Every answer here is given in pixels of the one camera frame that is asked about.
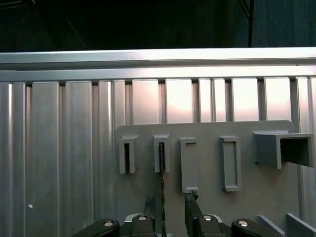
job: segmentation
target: screw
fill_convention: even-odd
[[[205,221],[210,221],[210,220],[212,220],[212,217],[211,216],[203,216],[203,219]]]
[[[104,226],[112,226],[113,222],[112,221],[107,221],[106,223],[104,223]]]
[[[146,218],[146,216],[140,216],[140,217],[138,217],[138,220],[140,220],[140,221],[145,221],[147,218]]]
[[[243,226],[243,227],[247,227],[248,226],[248,223],[245,222],[245,221],[238,221],[238,224]]]

